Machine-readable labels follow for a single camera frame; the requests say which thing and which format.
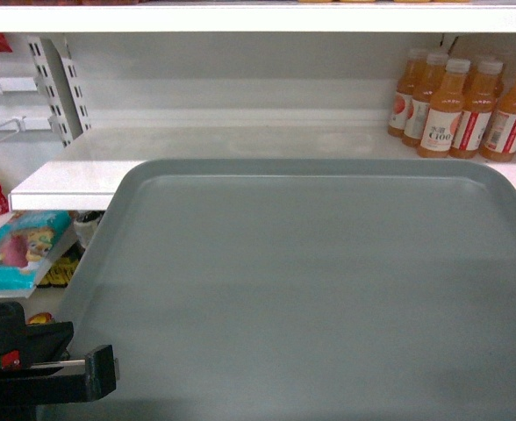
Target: gray tray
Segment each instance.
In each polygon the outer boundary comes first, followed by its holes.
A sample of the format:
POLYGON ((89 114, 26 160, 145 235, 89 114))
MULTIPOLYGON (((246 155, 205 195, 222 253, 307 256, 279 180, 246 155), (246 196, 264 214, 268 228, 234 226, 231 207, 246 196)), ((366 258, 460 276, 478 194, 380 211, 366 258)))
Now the gray tray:
POLYGON ((516 420, 516 191, 453 160, 149 162, 58 319, 121 369, 59 420, 516 420))

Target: store shelf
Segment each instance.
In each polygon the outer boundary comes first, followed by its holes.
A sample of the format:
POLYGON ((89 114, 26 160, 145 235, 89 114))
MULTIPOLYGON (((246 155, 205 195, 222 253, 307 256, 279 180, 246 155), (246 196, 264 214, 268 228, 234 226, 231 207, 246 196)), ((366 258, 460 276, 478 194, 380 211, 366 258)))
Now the store shelf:
MULTIPOLYGON (((199 127, 90 130, 10 194, 11 208, 104 210, 124 175, 141 162, 205 158, 419 159, 381 127, 199 127)), ((516 158, 478 156, 516 188, 516 158)))
POLYGON ((0 32, 516 32, 516 1, 0 6, 0 32))

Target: blue snack package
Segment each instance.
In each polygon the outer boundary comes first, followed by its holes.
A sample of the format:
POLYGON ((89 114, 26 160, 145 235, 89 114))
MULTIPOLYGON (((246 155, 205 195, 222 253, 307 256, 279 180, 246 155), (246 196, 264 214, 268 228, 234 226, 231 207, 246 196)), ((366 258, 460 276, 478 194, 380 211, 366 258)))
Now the blue snack package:
POLYGON ((0 296, 29 296, 33 292, 51 266, 47 256, 71 222, 64 210, 33 210, 16 212, 0 228, 0 291, 4 291, 0 296))

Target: bottle cap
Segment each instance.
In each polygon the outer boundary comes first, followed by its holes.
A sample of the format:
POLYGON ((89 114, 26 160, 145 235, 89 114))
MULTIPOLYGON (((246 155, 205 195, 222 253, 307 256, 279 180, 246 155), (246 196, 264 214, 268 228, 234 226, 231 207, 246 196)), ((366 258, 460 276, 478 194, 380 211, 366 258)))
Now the bottle cap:
POLYGON ((465 59, 449 59, 445 71, 449 73, 467 73, 470 68, 470 61, 465 59))
POLYGON ((431 66, 445 66, 449 55, 444 51, 432 51, 427 55, 426 63, 431 66))
POLYGON ((410 60, 425 60, 427 57, 427 50, 425 48, 411 48, 408 52, 410 60))
POLYGON ((498 60, 482 60, 478 63, 478 73, 485 75, 499 75, 504 63, 498 60))

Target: orange juice bottle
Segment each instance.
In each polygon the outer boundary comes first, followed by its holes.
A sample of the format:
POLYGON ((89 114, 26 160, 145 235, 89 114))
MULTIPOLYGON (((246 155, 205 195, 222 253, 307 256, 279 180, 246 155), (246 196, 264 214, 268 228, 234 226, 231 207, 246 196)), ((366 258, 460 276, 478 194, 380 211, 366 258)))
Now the orange juice bottle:
POLYGON ((481 61, 491 61, 491 60, 495 60, 495 57, 493 55, 484 55, 484 54, 475 55, 474 60, 470 63, 469 73, 467 74, 467 78, 465 79, 465 86, 462 87, 463 95, 467 95, 470 91, 470 87, 472 86, 472 83, 475 80, 475 76, 477 75, 478 64, 481 61))
POLYGON ((498 82, 496 83, 496 88, 494 89, 494 96, 498 100, 500 96, 502 95, 502 92, 504 92, 504 71, 505 66, 502 67, 502 71, 500 72, 498 76, 498 82))
POLYGON ((464 96, 462 87, 470 61, 451 59, 445 68, 443 82, 430 101, 426 127, 416 152, 423 158, 445 158, 459 125, 464 96))
POLYGON ((502 67, 501 61, 478 63, 475 79, 469 93, 465 96, 461 123, 449 151, 451 156, 467 159, 477 154, 484 130, 496 105, 494 89, 502 67))
POLYGON ((395 101, 389 119, 387 132, 390 136, 401 138, 405 132, 406 116, 412 102, 412 93, 426 67, 426 57, 427 50, 425 48, 411 48, 408 52, 405 73, 398 79, 395 101))
POLYGON ((408 108, 405 132, 402 135, 402 143, 405 145, 417 146, 422 139, 427 113, 430 110, 430 99, 441 85, 448 58, 448 54, 442 51, 427 55, 424 74, 414 88, 412 104, 408 108))
POLYGON ((516 151, 516 81, 498 102, 490 132, 480 147, 480 154, 491 161, 508 162, 516 151))

